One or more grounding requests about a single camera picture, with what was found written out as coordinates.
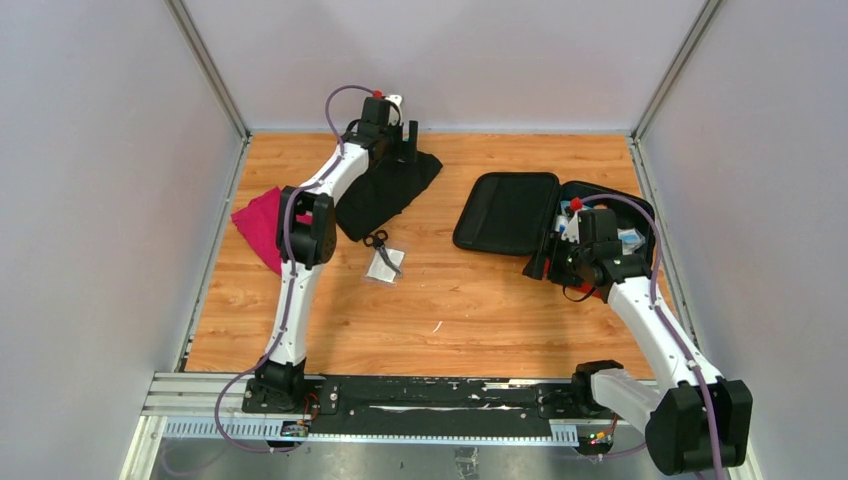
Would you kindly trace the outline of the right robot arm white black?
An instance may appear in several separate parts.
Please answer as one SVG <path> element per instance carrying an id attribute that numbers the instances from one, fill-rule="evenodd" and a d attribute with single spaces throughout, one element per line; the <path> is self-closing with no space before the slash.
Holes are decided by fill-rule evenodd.
<path id="1" fill-rule="evenodd" d="M 582 208 L 549 220 L 540 254 L 578 277 L 624 322 L 655 378 L 648 387 L 618 362 L 592 361 L 572 375 L 571 403 L 584 417 L 609 410 L 643 436 L 665 475 L 712 471 L 747 460 L 753 395 L 727 378 L 684 331 L 662 297 L 658 263 L 625 254 L 612 209 Z"/>

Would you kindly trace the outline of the clear bag blue items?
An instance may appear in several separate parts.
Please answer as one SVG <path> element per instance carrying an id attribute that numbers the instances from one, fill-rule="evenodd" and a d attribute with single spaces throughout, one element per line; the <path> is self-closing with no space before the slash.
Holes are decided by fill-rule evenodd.
<path id="1" fill-rule="evenodd" d="M 646 237 L 635 228 L 618 229 L 617 232 L 624 255 L 634 254 L 646 244 Z"/>

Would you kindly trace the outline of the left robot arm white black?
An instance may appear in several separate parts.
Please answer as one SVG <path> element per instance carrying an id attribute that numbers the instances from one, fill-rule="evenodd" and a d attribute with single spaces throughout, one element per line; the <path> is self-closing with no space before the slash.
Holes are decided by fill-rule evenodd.
<path id="1" fill-rule="evenodd" d="M 378 91 L 340 135 L 331 157 L 307 181 L 280 194 L 276 232 L 283 278 L 274 332 L 245 396 L 283 413 L 305 403 L 306 331 L 318 280 L 337 243 L 336 206 L 346 198 L 355 233 L 370 233 L 401 213 L 424 189 L 415 121 L 404 122 L 403 98 Z"/>

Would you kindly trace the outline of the small white blue bottle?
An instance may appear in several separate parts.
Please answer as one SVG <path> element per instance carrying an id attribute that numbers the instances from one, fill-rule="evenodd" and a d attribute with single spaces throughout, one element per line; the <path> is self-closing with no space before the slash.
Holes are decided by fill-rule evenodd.
<path id="1" fill-rule="evenodd" d="M 556 215 L 553 225 L 554 232 L 562 241 L 567 240 L 567 228 L 574 217 L 574 211 L 570 207 L 569 202 L 561 201 L 559 204 L 559 213 Z"/>

